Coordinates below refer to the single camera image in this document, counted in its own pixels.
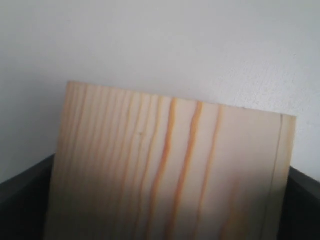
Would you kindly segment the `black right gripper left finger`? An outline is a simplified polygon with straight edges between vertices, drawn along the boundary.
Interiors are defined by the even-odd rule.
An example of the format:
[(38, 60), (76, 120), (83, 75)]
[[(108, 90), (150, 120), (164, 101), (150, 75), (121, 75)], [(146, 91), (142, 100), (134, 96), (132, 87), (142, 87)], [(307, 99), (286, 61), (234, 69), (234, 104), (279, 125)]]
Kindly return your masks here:
[(0, 184), (0, 238), (42, 240), (54, 155)]

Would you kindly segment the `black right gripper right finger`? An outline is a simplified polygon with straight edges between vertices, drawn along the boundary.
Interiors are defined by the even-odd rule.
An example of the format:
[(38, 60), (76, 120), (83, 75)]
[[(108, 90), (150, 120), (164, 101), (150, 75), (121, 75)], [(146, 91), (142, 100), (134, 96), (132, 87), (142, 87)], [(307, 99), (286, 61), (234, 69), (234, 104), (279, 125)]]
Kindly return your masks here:
[(320, 240), (320, 183), (291, 167), (278, 240)]

